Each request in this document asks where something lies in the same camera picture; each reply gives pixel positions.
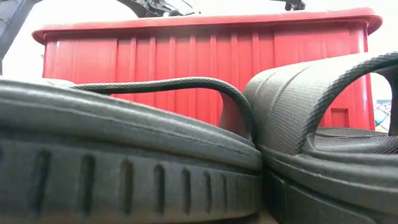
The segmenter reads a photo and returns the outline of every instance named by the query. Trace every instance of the red container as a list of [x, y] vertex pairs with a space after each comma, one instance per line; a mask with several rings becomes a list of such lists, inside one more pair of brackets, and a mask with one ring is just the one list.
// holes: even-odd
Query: red container
[[[45, 44], [45, 78], [92, 83], [206, 76], [242, 91], [253, 75], [269, 68], [366, 52], [367, 36], [381, 23], [371, 9], [362, 8], [47, 26], [33, 38]], [[218, 123], [222, 109], [211, 90], [117, 97], [211, 124]], [[333, 102], [321, 126], [374, 129], [368, 76]]]

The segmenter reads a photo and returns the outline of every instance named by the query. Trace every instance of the red plastic crate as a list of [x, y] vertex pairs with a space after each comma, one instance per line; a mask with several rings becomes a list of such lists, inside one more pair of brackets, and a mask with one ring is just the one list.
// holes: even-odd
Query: red plastic crate
[[[361, 8], [47, 26], [33, 38], [45, 44], [45, 78], [92, 83], [207, 76], [242, 91], [253, 75], [269, 68], [366, 52], [367, 36], [381, 24], [373, 10]], [[211, 90], [117, 97], [211, 124], [218, 123], [222, 109]], [[349, 86], [320, 125], [374, 129], [369, 76]]]

